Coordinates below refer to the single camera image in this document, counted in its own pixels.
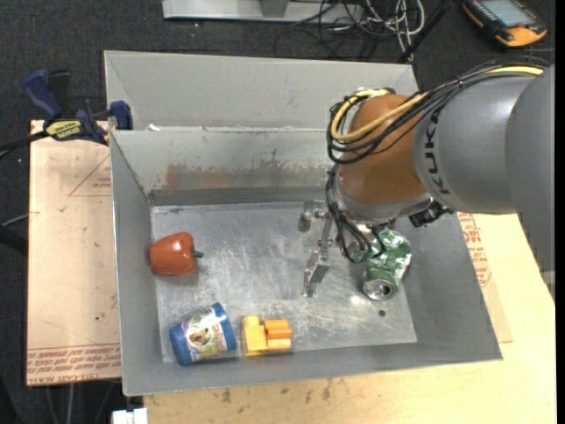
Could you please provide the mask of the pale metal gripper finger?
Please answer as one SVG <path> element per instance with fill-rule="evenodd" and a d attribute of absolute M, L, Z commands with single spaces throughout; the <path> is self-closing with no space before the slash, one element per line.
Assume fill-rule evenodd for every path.
<path fill-rule="evenodd" d="M 318 259 L 317 253 L 311 253 L 305 265 L 302 295 L 307 298 L 313 298 L 315 295 L 315 286 L 312 283 L 318 266 Z"/>
<path fill-rule="evenodd" d="M 310 279 L 309 279 L 309 297 L 313 298 L 316 296 L 317 285 L 320 284 L 326 275 L 329 264 L 324 260 L 311 260 L 310 264 Z"/>

